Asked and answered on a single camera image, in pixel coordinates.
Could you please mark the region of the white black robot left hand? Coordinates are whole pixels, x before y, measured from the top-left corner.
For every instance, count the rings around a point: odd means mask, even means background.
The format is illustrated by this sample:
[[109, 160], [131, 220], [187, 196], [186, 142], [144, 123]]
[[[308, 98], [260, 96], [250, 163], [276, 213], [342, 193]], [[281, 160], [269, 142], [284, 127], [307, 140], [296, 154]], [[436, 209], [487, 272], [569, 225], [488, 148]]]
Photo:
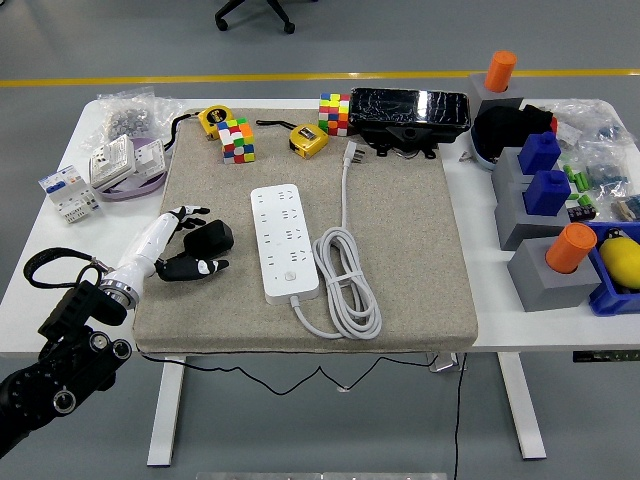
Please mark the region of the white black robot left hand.
[[[165, 282], [192, 281], [227, 268], [229, 262], [220, 256], [234, 245], [232, 230], [221, 220], [203, 220], [208, 212], [205, 207], [187, 205], [160, 215], [134, 239], [100, 288], [132, 309], [142, 298], [144, 281], [153, 275]], [[184, 251], [162, 259], [174, 234], [184, 229], [189, 231], [183, 239]]]

